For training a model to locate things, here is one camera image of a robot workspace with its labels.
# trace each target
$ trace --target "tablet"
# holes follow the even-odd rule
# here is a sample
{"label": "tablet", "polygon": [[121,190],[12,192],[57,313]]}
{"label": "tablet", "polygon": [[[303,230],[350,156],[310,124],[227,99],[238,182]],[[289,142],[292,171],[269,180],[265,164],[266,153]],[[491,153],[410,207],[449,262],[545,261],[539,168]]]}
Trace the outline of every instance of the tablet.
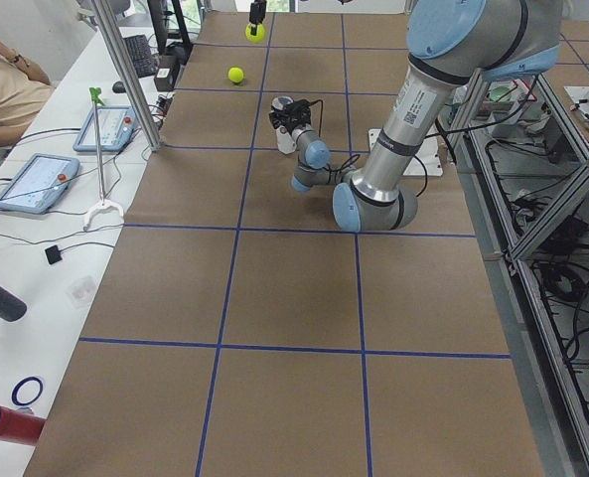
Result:
{"label": "tablet", "polygon": [[[98,106],[102,151],[119,152],[131,139],[135,128],[135,111],[130,106]],[[74,151],[95,152],[95,119],[93,108],[86,117],[74,144]]]}
{"label": "tablet", "polygon": [[0,211],[43,214],[55,204],[77,174],[72,157],[35,154],[0,195]]}

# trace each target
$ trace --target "white cylinder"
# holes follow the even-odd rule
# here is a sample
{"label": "white cylinder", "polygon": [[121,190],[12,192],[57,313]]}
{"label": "white cylinder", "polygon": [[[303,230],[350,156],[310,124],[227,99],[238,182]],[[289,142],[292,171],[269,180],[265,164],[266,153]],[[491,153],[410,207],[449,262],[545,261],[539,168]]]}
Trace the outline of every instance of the white cylinder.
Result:
{"label": "white cylinder", "polygon": [[[272,108],[280,111],[283,106],[291,102],[294,102],[294,99],[289,96],[278,96],[272,99]],[[285,126],[277,127],[274,132],[276,133],[276,147],[278,147],[279,151],[283,154],[291,154],[296,150],[296,142],[292,139],[291,134],[287,132]]]}

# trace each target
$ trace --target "beige shirt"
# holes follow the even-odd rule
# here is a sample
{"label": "beige shirt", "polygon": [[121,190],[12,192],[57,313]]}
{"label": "beige shirt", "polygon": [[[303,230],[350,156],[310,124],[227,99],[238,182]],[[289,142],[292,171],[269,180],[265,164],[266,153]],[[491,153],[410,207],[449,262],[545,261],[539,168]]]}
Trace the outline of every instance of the beige shirt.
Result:
{"label": "beige shirt", "polygon": [[0,126],[28,126],[53,91],[0,57]]}

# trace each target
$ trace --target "blue tape roll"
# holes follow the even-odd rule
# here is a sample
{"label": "blue tape roll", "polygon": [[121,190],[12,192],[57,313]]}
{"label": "blue tape roll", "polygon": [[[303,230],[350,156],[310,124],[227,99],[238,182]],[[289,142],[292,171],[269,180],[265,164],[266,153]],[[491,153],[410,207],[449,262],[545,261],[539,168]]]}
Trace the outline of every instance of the blue tape roll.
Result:
{"label": "blue tape roll", "polygon": [[[38,383],[38,393],[36,394],[36,397],[34,397],[33,399],[30,399],[26,402],[20,402],[18,400],[18,392],[20,391],[22,386],[24,386],[26,383],[31,383],[31,382]],[[21,382],[18,383],[14,387],[14,390],[12,391],[12,402],[15,405],[19,405],[20,407],[25,406],[25,405],[29,405],[29,404],[33,404],[42,395],[44,389],[45,389],[45,384],[43,383],[43,380],[41,380],[37,376],[30,376],[29,378],[25,378],[24,380],[21,380]]]}

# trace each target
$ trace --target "black square object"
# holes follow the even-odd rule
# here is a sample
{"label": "black square object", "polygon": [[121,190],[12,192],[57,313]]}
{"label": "black square object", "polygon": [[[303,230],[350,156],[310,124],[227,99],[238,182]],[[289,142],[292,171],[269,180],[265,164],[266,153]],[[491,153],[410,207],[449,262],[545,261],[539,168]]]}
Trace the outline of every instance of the black square object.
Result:
{"label": "black square object", "polygon": [[53,265],[54,263],[63,259],[63,256],[61,255],[57,245],[52,245],[48,248],[45,248],[45,255],[47,256],[47,262],[49,265]]}

